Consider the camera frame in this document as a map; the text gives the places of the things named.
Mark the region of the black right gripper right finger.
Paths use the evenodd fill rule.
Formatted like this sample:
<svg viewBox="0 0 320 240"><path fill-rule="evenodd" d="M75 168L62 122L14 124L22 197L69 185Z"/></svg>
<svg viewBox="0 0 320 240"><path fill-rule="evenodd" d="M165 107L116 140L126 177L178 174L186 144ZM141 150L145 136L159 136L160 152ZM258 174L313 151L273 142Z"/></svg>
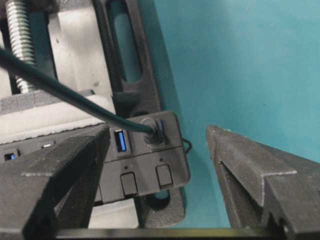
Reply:
<svg viewBox="0 0 320 240"><path fill-rule="evenodd" d="M318 162L214 124L206 145L233 228L269 228L288 240L320 237Z"/></svg>

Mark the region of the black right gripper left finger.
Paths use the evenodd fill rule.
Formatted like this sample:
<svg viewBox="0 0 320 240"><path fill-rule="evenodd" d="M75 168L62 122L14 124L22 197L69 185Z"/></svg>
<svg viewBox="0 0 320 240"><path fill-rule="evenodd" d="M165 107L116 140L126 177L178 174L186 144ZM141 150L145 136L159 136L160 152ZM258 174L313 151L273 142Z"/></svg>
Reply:
<svg viewBox="0 0 320 240"><path fill-rule="evenodd" d="M87 228L110 145L106 124L0 165L0 237L37 240Z"/></svg>

